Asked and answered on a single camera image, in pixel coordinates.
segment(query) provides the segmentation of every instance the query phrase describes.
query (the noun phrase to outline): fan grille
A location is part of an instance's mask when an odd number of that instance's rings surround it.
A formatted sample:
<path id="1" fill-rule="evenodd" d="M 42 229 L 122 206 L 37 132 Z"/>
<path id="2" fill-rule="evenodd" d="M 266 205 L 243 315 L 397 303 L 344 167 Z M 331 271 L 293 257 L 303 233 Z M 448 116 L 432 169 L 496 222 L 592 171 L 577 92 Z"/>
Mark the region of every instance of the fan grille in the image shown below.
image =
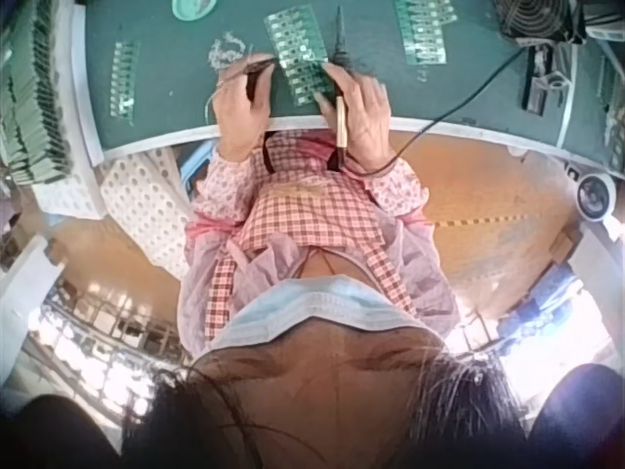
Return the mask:
<path id="1" fill-rule="evenodd" d="M 497 12 L 505 33 L 551 39 L 567 36 L 568 0 L 497 0 Z"/>

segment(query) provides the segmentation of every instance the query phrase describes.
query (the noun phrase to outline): black hair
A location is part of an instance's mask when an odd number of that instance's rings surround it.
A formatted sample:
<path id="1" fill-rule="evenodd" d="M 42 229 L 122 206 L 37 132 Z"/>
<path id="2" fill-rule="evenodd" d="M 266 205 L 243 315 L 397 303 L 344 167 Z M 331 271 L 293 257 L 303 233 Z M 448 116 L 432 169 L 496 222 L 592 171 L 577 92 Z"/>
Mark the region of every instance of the black hair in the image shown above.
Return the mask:
<path id="1" fill-rule="evenodd" d="M 384 468 L 537 467 L 520 424 L 519 406 L 499 366 L 491 361 L 459 362 L 447 354 L 415 365 L 418 385 L 402 443 Z M 151 409 L 129 415 L 124 425 L 124 467 L 241 467 L 240 455 L 215 423 L 207 396 L 219 396 L 229 410 L 246 454 L 243 467 L 263 461 L 236 396 L 206 376 L 182 380 L 161 373 Z"/>

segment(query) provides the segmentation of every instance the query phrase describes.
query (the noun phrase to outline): pink plaid shirt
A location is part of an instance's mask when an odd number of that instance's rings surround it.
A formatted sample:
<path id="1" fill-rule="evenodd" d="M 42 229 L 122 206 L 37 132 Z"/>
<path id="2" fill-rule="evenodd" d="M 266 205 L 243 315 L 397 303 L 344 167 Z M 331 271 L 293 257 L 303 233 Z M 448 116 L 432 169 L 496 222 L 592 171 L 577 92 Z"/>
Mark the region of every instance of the pink plaid shirt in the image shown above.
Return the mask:
<path id="1" fill-rule="evenodd" d="M 332 136 L 327 131 L 283 132 L 268 141 L 268 150 L 275 176 L 281 182 L 284 179 L 280 178 L 281 171 L 288 169 L 293 174 L 292 170 L 295 168 L 297 171 L 300 165 L 302 170 L 324 169 L 325 161 L 333 150 Z M 215 274 L 223 269 L 219 264 L 225 252 L 233 260 L 232 269 L 235 270 L 229 313 L 225 315 L 225 320 L 262 292 L 290 277 L 306 257 L 308 249 L 302 246 L 302 241 L 280 230 L 263 235 L 265 249 L 258 249 L 258 242 L 254 246 L 230 242 L 234 240 L 233 236 L 247 239 L 246 231 L 263 233 L 263 229 L 259 228 L 266 222 L 264 215 L 259 218 L 258 211 L 255 211 L 249 218 L 257 197 L 263 193 L 268 182 L 267 173 L 262 174 L 262 158 L 260 149 L 257 149 L 245 162 L 230 163 L 215 152 L 206 179 L 198 185 L 199 197 L 193 202 L 198 219 L 187 227 L 190 269 L 182 283 L 178 315 L 181 340 L 194 356 L 219 330 L 213 327 L 205 331 L 205 324 L 210 324 L 212 320 L 206 316 L 206 305 Z M 323 171 L 319 174 L 321 187 Z M 307 191 L 311 188 L 314 191 L 315 188 L 315 181 L 311 178 L 315 176 L 308 176 Z M 368 192 L 377 202 L 377 207 L 371 204 L 371 210 L 375 231 L 381 234 L 384 252 L 380 254 L 388 258 L 390 264 L 387 264 L 399 274 L 399 283 L 405 285 L 405 291 L 403 287 L 402 291 L 407 293 L 405 296 L 411 302 L 406 309 L 416 311 L 426 325 L 444 336 L 457 322 L 458 314 L 453 294 L 440 271 L 432 239 L 433 226 L 422 216 L 428 191 L 421 187 L 416 175 L 403 160 L 399 160 L 383 176 L 366 181 L 352 180 L 351 183 L 346 180 L 346 184 L 356 188 L 356 193 L 361 191 L 365 197 Z M 297 188 L 296 184 L 289 189 L 289 181 L 284 183 L 286 190 Z M 353 233 L 354 243 L 348 240 L 347 243 L 339 243 L 343 245 L 333 245 L 337 243 L 328 239 L 328 245 L 322 247 L 347 257 L 366 272 L 371 272 L 370 259 L 357 247 L 357 238 L 361 237 L 359 231 L 348 233 Z M 254 249 L 253 255 L 250 255 L 250 247 Z"/>

